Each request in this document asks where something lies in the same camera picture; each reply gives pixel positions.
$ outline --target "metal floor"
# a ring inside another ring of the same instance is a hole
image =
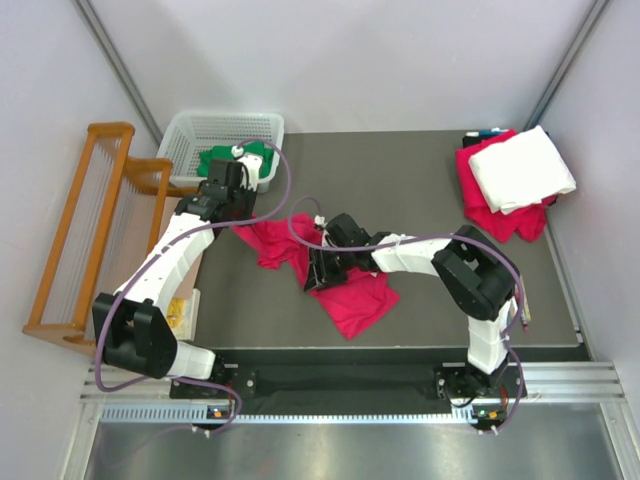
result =
[[[452,232],[468,223],[455,171],[464,132],[384,132],[286,135],[293,168],[287,205],[313,195],[331,218],[351,214],[369,233],[419,235]],[[281,166],[256,213],[282,198]],[[283,218],[287,211],[277,218]],[[533,322],[529,335],[514,329],[515,345],[575,346],[577,339],[543,236],[500,248],[523,274]],[[337,331],[317,301],[302,292],[288,265],[256,265],[253,250],[225,231],[203,257],[196,287],[202,292],[196,343],[217,348],[454,347],[468,345],[467,322],[434,277],[395,273],[400,302],[352,341]]]
[[[167,428],[101,424],[107,462]],[[118,469],[94,454],[86,480],[615,480],[621,473],[598,405],[523,405],[498,437],[468,426],[238,425],[206,440],[172,432]]]

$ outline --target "wooden frame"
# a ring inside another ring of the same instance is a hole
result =
[[[87,140],[69,189],[31,315],[27,325],[22,329],[25,334],[86,355],[93,355],[95,342],[85,340],[84,334],[123,179],[126,178],[139,193],[156,197],[147,242],[147,252],[151,251],[158,241],[164,202],[167,195],[180,196],[187,193],[183,189],[169,187],[172,166],[169,160],[161,158],[142,160],[129,156],[129,147],[134,133],[134,127],[124,122],[89,125]],[[95,234],[90,240],[91,247],[74,313],[70,321],[66,323],[43,324],[43,316],[56,278],[65,242],[76,213],[80,193],[89,170],[94,149],[98,145],[112,159],[112,164]]]

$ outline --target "stack of folded cloth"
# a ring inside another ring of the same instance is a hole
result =
[[[465,216],[500,242],[514,232],[533,242],[547,224],[545,207],[576,182],[538,126],[491,136],[456,152]]]

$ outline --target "green cloth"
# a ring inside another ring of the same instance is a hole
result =
[[[262,157],[262,165],[260,165],[260,178],[266,178],[271,173],[271,163],[273,162],[273,149],[266,148],[262,142],[248,143],[244,147],[245,153],[253,153]],[[217,145],[211,150],[200,152],[200,166],[196,171],[199,177],[209,175],[209,165],[211,160],[235,160],[231,154],[231,147]]]

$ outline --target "red towel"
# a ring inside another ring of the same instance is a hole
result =
[[[458,178],[460,179],[460,187],[464,199],[465,217],[484,228],[500,242],[509,240],[513,232],[518,232],[524,240],[533,242],[544,231],[544,227],[547,225],[544,209],[553,203],[556,196],[545,198],[540,204],[520,208],[509,215],[505,215],[502,212],[491,213],[489,205],[482,195],[482,190],[480,190],[469,166],[469,159],[472,155],[487,148],[489,145],[509,140],[516,134],[514,130],[509,130],[488,140],[483,140],[478,145],[457,150],[456,166],[458,167]]]
[[[322,233],[314,228],[306,213],[293,217],[295,232],[305,240],[320,244]],[[248,227],[232,227],[233,231],[258,252],[258,265],[278,269],[288,262],[304,285],[309,272],[309,249],[296,242],[289,233],[286,220],[260,222]],[[344,285],[311,291],[329,314],[336,328],[347,340],[362,333],[387,313],[399,300],[387,286],[387,275],[363,272],[353,268]]]

